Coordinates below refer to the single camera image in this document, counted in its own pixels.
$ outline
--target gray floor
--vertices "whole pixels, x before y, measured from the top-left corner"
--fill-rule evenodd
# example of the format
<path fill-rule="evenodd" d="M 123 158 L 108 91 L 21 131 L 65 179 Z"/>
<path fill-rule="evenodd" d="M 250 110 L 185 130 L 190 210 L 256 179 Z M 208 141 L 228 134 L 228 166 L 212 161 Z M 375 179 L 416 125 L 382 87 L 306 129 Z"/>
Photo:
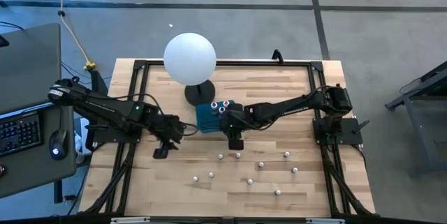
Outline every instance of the gray floor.
<path fill-rule="evenodd" d="M 74 0 L 132 3 L 312 4 L 311 0 Z M 340 6 L 447 6 L 446 0 L 319 0 Z M 57 8 L 0 9 L 0 20 L 23 27 L 59 22 Z M 184 32 L 201 33 L 221 58 L 321 59 L 313 11 L 67 8 L 87 54 L 104 77 L 117 57 L 161 57 L 166 43 Z M 447 222 L 447 173 L 410 178 L 420 152 L 406 112 L 387 112 L 385 102 L 415 77 L 447 59 L 447 13 L 323 12 L 330 58 L 341 60 L 354 112 L 364 128 L 368 177 L 378 214 Z M 0 28 L 0 33 L 10 31 Z M 71 67 L 85 61 L 62 28 L 62 56 Z M 80 171 L 66 180 L 76 193 Z M 52 187 L 42 186 L 0 200 L 0 219 L 64 214 L 70 204 L 53 205 Z M 7 207 L 28 202 L 20 211 Z"/>

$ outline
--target wooden table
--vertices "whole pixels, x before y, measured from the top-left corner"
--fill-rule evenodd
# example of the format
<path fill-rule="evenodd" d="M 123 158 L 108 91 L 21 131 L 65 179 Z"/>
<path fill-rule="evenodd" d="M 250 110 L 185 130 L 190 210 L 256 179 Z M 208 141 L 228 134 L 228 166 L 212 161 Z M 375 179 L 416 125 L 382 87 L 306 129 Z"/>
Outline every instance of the wooden table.
<path fill-rule="evenodd" d="M 135 59 L 117 59 L 109 96 L 127 95 Z M 323 61 L 329 85 L 345 80 L 340 61 Z M 218 66 L 211 76 L 216 101 L 233 99 L 250 105 L 277 103 L 310 92 L 303 67 Z M 195 123 L 194 107 L 184 98 L 184 86 L 175 82 L 162 66 L 152 66 L 148 93 L 155 96 L 165 113 L 177 114 L 183 122 Z M 324 217 L 329 216 L 328 196 L 321 152 L 314 143 L 312 110 L 279 119 L 266 131 L 247 131 L 243 151 L 228 150 L 221 134 L 185 137 L 179 151 L 167 159 L 154 160 L 159 143 L 147 131 L 137 146 L 126 215 L 145 216 L 234 216 L 234 217 Z M 80 211 L 90 207 L 110 180 L 117 144 L 104 144 L 91 160 Z M 340 146 L 347 184 L 370 211 L 374 205 L 362 156 L 350 146 Z M 223 154 L 223 160 L 217 156 Z M 258 168 L 264 162 L 264 168 Z M 299 172 L 293 174 L 291 169 Z M 193 183 L 193 177 L 199 182 Z M 253 179 L 252 185 L 247 179 Z M 337 206 L 342 209 L 334 182 Z M 282 194 L 276 196 L 275 190 Z M 121 182 L 115 196 L 119 202 Z"/>

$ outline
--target desk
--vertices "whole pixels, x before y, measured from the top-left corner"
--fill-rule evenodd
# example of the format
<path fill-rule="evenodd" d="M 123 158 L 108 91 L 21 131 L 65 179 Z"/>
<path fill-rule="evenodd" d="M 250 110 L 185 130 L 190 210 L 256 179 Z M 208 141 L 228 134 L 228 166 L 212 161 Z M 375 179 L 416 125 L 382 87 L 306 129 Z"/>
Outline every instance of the desk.
<path fill-rule="evenodd" d="M 59 24 L 46 24 L 2 34 L 10 45 L 0 48 L 0 114 L 49 102 L 48 91 L 61 78 Z M 76 172 L 75 140 L 68 135 L 68 155 L 54 160 L 49 139 L 61 127 L 73 132 L 73 108 L 39 110 L 43 144 L 0 158 L 7 173 L 0 179 L 0 197 L 72 176 Z"/>
<path fill-rule="evenodd" d="M 127 95 L 135 59 L 117 59 L 109 96 Z M 345 86 L 340 61 L 323 62 L 326 82 Z M 142 75 L 139 75 L 136 91 Z M 310 92 L 306 68 L 281 66 L 217 66 L 211 76 L 215 100 L 237 103 L 279 101 Z M 172 80 L 163 66 L 151 66 L 148 93 L 155 96 L 165 113 L 177 114 L 184 122 L 195 123 L 195 110 L 184 98 L 184 86 Z M 311 217 L 329 216 L 323 165 L 314 143 L 313 111 L 279 119 L 266 131 L 247 131 L 243 151 L 228 150 L 223 134 L 198 133 L 186 137 L 179 151 L 165 160 L 154 160 L 159 145 L 143 131 L 133 162 L 126 215 L 145 216 L 234 216 L 234 217 Z M 110 180 L 117 144 L 104 144 L 95 151 L 80 211 L 90 207 Z M 344 176 L 356 197 L 370 211 L 374 205 L 361 155 L 350 146 L 339 146 Z M 241 153 L 237 160 L 235 154 Z M 223 160 L 217 156 L 223 154 Z M 264 168 L 258 168 L 258 162 Z M 291 169 L 297 167 L 297 174 Z M 214 178 L 208 178 L 208 172 Z M 199 177 L 193 183 L 193 177 Z M 253 179 L 252 185 L 247 179 Z M 276 196 L 275 190 L 282 194 Z M 119 202 L 121 184 L 115 194 Z M 339 189 L 334 188 L 341 209 Z"/>

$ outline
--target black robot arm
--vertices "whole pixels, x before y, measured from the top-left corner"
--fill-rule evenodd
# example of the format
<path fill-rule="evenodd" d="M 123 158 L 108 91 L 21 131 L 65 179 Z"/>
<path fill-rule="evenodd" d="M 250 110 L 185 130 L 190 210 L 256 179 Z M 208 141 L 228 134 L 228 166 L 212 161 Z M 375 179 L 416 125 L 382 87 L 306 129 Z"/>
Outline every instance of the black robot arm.
<path fill-rule="evenodd" d="M 70 105 L 81 114 L 95 115 L 108 122 L 107 126 L 97 126 L 101 130 L 112 127 L 123 133 L 133 133 L 141 128 L 147 129 L 161 141 L 157 149 L 165 158 L 169 149 L 176 149 L 174 143 L 180 143 L 186 126 L 178 116 L 160 113 L 158 106 L 132 100 L 118 100 L 97 94 L 78 84 L 75 78 L 55 82 L 48 98 L 56 105 Z"/>
<path fill-rule="evenodd" d="M 266 130 L 280 117 L 312 109 L 326 113 L 323 127 L 331 134 L 339 130 L 340 119 L 352 110 L 352 105 L 346 89 L 339 85 L 324 86 L 299 98 L 275 104 L 257 103 L 245 107 L 230 104 L 222 114 L 220 129 L 228 137 L 229 149 L 242 150 L 244 142 L 240 138 L 243 131 Z"/>

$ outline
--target black lamp stand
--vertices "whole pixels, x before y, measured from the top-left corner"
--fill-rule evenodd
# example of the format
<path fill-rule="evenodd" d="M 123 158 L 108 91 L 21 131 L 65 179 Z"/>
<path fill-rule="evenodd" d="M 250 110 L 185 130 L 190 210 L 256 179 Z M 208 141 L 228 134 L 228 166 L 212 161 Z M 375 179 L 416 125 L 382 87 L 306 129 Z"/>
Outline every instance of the black lamp stand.
<path fill-rule="evenodd" d="M 216 89 L 211 81 L 206 80 L 201 84 L 186 86 L 184 95 L 188 103 L 197 106 L 211 103 L 216 96 Z"/>

